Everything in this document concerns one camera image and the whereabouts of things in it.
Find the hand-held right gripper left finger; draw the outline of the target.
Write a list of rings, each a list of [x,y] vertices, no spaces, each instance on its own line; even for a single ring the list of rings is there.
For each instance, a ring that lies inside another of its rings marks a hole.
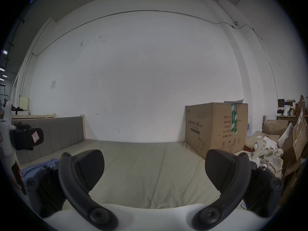
[[[44,165],[33,177],[25,180],[25,188],[33,211],[41,218],[50,217],[71,206],[98,229],[116,229],[118,219],[89,196],[105,167],[100,150],[91,149],[72,156],[64,152],[52,167]]]

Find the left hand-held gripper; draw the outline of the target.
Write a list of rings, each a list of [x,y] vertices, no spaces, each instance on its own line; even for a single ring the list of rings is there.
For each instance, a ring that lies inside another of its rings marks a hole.
[[[1,164],[13,191],[24,201],[29,202],[21,175],[17,151],[32,151],[35,146],[44,141],[40,128],[31,128],[28,124],[12,125],[12,105],[5,104],[3,118],[0,122],[1,133]]]

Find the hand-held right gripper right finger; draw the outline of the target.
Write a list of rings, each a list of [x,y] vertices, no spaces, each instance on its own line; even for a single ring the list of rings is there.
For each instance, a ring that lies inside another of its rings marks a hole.
[[[278,206],[283,181],[268,169],[257,167],[245,152],[236,156],[220,149],[211,149],[205,158],[205,171],[221,195],[194,215],[194,229],[214,228],[241,201],[244,201],[247,210],[262,218],[269,218]]]

